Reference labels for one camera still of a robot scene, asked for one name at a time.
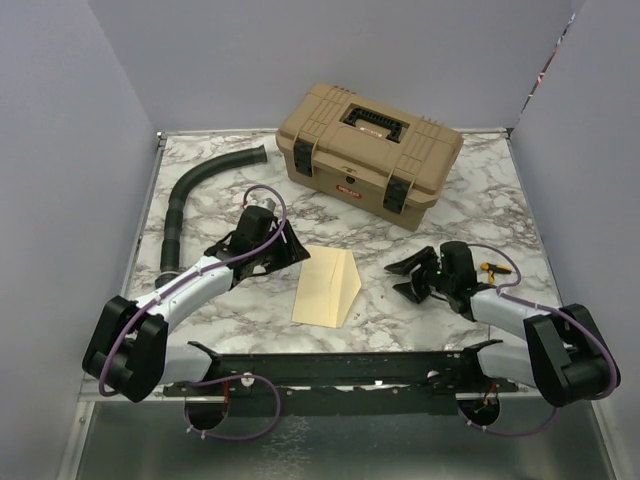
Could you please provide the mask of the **cream paper envelope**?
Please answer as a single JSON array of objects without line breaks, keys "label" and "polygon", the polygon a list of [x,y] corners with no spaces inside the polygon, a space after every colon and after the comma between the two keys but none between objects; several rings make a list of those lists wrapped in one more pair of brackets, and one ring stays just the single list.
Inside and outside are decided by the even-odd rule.
[{"label": "cream paper envelope", "polygon": [[294,323],[341,328],[362,283],[349,249],[308,245],[292,313]]}]

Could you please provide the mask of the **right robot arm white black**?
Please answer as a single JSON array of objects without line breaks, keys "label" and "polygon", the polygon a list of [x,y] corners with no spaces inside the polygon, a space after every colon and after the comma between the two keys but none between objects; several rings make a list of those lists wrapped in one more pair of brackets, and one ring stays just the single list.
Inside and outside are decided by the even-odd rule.
[{"label": "right robot arm white black", "polygon": [[463,318],[522,340],[482,346],[459,367],[461,383],[481,391],[495,378],[530,386],[560,408],[606,398],[619,386],[619,368],[591,313],[581,304],[551,307],[509,294],[509,285],[479,280],[473,245],[449,241],[386,266],[406,277],[395,290],[419,304],[432,294]]}]

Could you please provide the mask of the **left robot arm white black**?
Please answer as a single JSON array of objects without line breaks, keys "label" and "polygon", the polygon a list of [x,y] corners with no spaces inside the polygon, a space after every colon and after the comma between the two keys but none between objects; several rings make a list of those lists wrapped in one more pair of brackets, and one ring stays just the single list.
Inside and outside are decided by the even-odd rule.
[{"label": "left robot arm white black", "polygon": [[309,259],[291,224],[266,207],[252,205],[237,228],[209,247],[188,270],[135,300],[116,296],[99,317],[82,360],[101,395],[145,399],[158,385],[187,382],[206,395],[220,385],[221,371],[204,347],[168,344],[170,333],[211,299],[255,276]]}]

